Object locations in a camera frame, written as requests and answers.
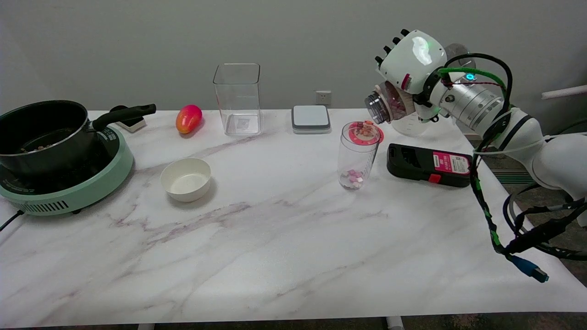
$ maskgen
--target green induction cooker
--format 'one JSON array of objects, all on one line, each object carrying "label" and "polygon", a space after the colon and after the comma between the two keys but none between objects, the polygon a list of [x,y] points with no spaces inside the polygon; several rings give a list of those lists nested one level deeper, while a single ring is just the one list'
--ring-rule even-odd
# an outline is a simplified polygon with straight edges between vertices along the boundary
[{"label": "green induction cooker", "polygon": [[124,137],[109,126],[98,132],[87,159],[67,173],[26,178],[0,166],[0,195],[26,214],[78,213],[121,185],[132,165]]}]

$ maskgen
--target white wall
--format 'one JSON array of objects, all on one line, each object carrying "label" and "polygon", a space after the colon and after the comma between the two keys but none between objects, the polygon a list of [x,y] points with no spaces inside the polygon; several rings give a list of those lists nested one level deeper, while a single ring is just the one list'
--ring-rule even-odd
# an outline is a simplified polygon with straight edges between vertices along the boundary
[{"label": "white wall", "polygon": [[0,111],[51,97],[213,109],[223,62],[261,64],[263,108],[313,103],[316,89],[363,107],[373,57],[406,28],[505,60],[513,102],[548,130],[587,109],[540,100],[587,83],[586,15],[584,0],[0,0]]}]

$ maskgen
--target table leg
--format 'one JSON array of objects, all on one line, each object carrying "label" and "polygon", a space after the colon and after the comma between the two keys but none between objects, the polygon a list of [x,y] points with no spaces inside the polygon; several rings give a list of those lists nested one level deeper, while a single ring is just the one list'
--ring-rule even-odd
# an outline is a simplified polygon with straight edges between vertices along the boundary
[{"label": "table leg", "polygon": [[155,323],[142,323],[142,324],[139,324],[139,326],[137,327],[137,330],[154,330],[154,329],[155,329]]},{"label": "table leg", "polygon": [[389,330],[404,330],[401,316],[388,316],[385,321]]}]

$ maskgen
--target barcode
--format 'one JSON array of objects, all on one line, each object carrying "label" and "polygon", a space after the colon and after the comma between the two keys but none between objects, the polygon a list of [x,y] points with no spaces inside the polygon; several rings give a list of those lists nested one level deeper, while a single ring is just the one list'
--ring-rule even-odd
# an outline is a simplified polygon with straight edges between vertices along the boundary
[{"label": "barcode", "polygon": [[453,172],[455,173],[467,173],[468,172],[468,168],[467,168],[467,159],[463,158],[463,157],[458,157],[458,156],[452,156],[450,157],[451,160],[451,164],[453,165]]}]

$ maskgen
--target pot handle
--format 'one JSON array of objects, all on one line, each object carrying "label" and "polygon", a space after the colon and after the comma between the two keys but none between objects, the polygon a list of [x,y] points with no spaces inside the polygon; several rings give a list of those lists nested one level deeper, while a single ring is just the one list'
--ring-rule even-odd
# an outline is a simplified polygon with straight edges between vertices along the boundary
[{"label": "pot handle", "polygon": [[127,109],[112,111],[101,115],[96,120],[89,123],[87,127],[88,132],[102,131],[108,124],[123,122],[125,120],[136,119],[146,115],[152,115],[157,111],[156,105],[133,106]]}]

